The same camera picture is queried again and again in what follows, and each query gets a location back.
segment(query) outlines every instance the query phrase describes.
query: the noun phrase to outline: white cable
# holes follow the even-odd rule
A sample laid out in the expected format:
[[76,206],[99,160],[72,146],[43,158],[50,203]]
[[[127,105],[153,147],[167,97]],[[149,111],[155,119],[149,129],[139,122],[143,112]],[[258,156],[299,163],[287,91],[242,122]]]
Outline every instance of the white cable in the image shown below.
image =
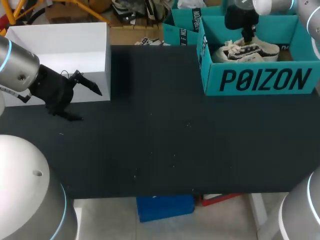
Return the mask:
[[313,37],[311,37],[311,43],[312,43],[312,48],[313,48],[314,54],[320,60],[320,53],[319,53],[319,50],[317,48],[317,43],[316,43],[316,40]]
[[292,0],[292,2],[291,2],[291,6],[290,6],[289,10],[291,10],[291,9],[292,9],[292,7],[294,6],[294,3],[295,3],[295,0]]
[[314,205],[312,203],[311,194],[310,194],[310,181],[311,181],[311,177],[312,177],[313,174],[314,174],[314,172],[311,173],[311,175],[309,177],[308,184],[307,184],[307,187],[306,187],[306,195],[307,195],[307,198],[308,198],[308,202],[309,202],[309,206],[310,206],[311,212],[313,213],[313,216],[314,216],[315,220],[320,225],[320,217],[318,216],[318,214],[316,212],[316,209],[315,209],[315,207],[314,207]]
[[316,11],[318,11],[320,9],[320,6],[318,6],[310,15],[308,21],[306,22],[306,31],[308,32],[308,34],[310,34],[309,32],[309,23],[310,23],[310,20],[311,18],[313,17],[313,15],[316,13]]
[[7,94],[11,94],[12,96],[14,96],[14,97],[16,97],[16,98],[19,96],[19,94],[17,94],[16,92],[11,91],[11,90],[9,90],[8,88],[2,87],[2,86],[0,86],[0,90],[1,90],[2,92],[7,93]]
[[283,237],[284,240],[290,240],[287,234],[287,231],[285,229],[285,225],[284,225],[284,220],[282,218],[282,207],[284,205],[284,201],[286,199],[287,196],[284,197],[284,199],[282,200],[281,206],[279,208],[279,214],[278,214],[278,223],[279,223],[279,228],[280,228],[280,232],[281,235]]

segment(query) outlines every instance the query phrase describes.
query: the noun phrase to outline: cardboard box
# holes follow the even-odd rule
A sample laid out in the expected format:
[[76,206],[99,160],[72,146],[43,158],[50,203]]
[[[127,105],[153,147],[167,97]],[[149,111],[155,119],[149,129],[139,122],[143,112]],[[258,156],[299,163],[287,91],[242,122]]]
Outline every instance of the cardboard box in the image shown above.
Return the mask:
[[204,0],[207,7],[215,7],[223,5],[223,0]]
[[[72,103],[110,100],[111,52],[109,27],[105,22],[12,26],[5,37],[36,54],[40,64],[57,73],[66,70],[71,76],[79,70],[98,85],[102,96],[77,84]],[[7,107],[44,104],[37,97],[25,104],[7,93],[4,99]]]
[[203,16],[197,56],[207,96],[310,94],[320,76],[320,61],[312,39],[296,15],[261,16],[256,36],[281,46],[285,59],[277,62],[214,63],[208,45],[242,37],[241,29],[228,30],[223,16]]
[[175,26],[172,15],[168,15],[163,24],[164,42],[170,45],[196,45],[198,33]]
[[163,40],[162,30],[158,29],[125,29],[111,28],[110,29],[110,44],[111,45],[135,45],[144,37],[149,39]]
[[[80,2],[89,6],[88,0],[81,0]],[[65,5],[54,3],[50,7],[46,7],[45,16],[51,24],[80,23],[91,19],[88,12],[71,2],[66,2]]]
[[110,24],[109,24],[109,26],[111,28],[113,28],[113,27],[123,28],[124,24],[112,12],[111,16],[110,16]]
[[98,14],[101,14],[109,9],[111,4],[111,0],[89,0],[90,8]]

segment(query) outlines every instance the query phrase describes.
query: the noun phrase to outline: white box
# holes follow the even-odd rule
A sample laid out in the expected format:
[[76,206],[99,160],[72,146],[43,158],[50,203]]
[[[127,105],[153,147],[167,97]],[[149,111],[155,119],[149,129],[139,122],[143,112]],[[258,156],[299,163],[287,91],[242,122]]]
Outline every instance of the white box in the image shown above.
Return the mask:
[[[72,103],[110,100],[111,50],[109,27],[105,22],[12,26],[5,36],[36,54],[40,64],[71,76],[76,70],[95,82],[102,96],[76,84]],[[26,96],[29,90],[20,92]],[[7,107],[45,104],[33,96],[27,103],[4,92]]]

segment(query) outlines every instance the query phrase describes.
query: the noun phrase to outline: black sheet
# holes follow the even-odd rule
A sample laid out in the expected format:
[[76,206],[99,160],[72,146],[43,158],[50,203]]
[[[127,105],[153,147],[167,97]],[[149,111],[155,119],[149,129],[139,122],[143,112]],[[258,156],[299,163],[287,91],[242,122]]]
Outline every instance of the black sheet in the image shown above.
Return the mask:
[[204,95],[195,47],[113,46],[111,101],[8,107],[71,198],[290,191],[320,162],[316,94]]

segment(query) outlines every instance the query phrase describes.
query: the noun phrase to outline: blue box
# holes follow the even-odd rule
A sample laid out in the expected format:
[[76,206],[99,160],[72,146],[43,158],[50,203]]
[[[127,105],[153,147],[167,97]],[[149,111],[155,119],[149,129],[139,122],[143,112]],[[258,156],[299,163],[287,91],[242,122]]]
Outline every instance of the blue box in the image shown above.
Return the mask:
[[197,45],[198,33],[175,26],[172,15],[168,15],[163,24],[164,42],[170,45]]
[[203,16],[197,56],[207,96],[310,94],[320,77],[320,61],[312,39],[296,15],[261,16],[256,36],[289,49],[292,61],[213,63],[209,45],[242,37],[241,29],[228,30],[223,16]]
[[140,222],[148,222],[193,213],[192,195],[145,196],[136,198]]
[[228,0],[222,0],[222,5],[194,9],[178,9],[177,3],[178,0],[175,0],[171,10],[175,26],[197,33],[199,31],[200,17],[215,15],[224,16],[227,9]]

